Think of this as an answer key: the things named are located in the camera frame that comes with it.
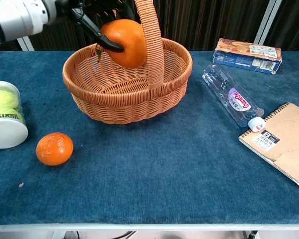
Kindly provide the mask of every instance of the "tennis ball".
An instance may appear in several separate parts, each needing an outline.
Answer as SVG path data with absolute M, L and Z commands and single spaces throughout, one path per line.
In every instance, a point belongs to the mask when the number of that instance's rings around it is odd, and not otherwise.
M 0 107 L 15 108 L 19 105 L 17 95 L 10 91 L 0 90 Z
M 11 118 L 24 122 L 22 115 L 18 111 L 7 107 L 0 108 L 0 118 Z

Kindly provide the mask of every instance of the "snack box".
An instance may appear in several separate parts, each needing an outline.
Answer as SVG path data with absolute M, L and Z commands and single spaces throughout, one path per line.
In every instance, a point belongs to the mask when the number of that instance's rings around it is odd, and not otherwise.
M 275 74 L 282 63 L 281 49 L 220 38 L 214 63 Z

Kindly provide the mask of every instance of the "wicker basket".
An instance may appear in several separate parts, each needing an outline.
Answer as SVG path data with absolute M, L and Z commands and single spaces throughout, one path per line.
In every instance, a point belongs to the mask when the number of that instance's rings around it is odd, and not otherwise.
M 63 81 L 80 110 L 107 124 L 141 121 L 174 107 L 185 95 L 192 70 L 189 52 L 161 37 L 152 0 L 135 4 L 146 41 L 144 64 L 121 67 L 93 44 L 72 54 L 63 67 Z M 96 48 L 102 51 L 99 63 Z

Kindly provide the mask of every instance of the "notebook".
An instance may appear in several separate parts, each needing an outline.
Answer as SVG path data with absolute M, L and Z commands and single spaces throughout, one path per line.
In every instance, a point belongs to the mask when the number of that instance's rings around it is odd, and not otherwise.
M 299 185 L 299 107 L 284 103 L 264 120 L 263 130 L 248 130 L 239 141 Z

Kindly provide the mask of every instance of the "orange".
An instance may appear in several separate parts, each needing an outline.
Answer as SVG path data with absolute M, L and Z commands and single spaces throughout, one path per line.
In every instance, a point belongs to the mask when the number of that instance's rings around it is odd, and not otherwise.
M 147 52 L 140 24 L 128 19 L 119 19 L 104 24 L 100 32 L 124 48 L 120 53 L 105 50 L 114 62 L 127 68 L 136 68 L 145 62 Z
M 37 147 L 36 156 L 41 163 L 56 166 L 66 162 L 72 155 L 73 142 L 63 133 L 51 133 L 43 137 Z

